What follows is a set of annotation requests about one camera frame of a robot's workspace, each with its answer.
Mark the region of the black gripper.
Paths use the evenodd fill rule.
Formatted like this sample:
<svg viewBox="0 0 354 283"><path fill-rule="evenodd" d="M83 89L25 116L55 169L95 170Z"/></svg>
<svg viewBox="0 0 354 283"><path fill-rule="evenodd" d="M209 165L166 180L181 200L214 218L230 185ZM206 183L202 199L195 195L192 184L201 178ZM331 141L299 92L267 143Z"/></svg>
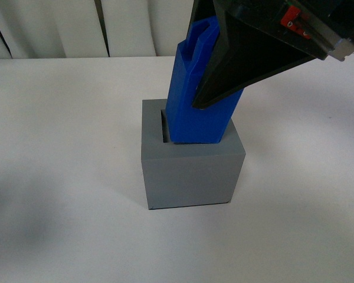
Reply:
<svg viewBox="0 0 354 283"><path fill-rule="evenodd" d="M196 89L205 109L313 59L354 52L354 1L214 1L219 36Z"/></svg>

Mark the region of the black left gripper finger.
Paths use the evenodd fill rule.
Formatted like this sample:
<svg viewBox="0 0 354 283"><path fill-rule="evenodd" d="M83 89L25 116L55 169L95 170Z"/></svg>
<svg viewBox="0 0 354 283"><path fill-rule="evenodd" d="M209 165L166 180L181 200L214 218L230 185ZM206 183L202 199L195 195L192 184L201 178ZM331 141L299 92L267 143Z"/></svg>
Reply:
<svg viewBox="0 0 354 283"><path fill-rule="evenodd" d="M189 26L194 22L216 16L213 0L194 0Z"/></svg>

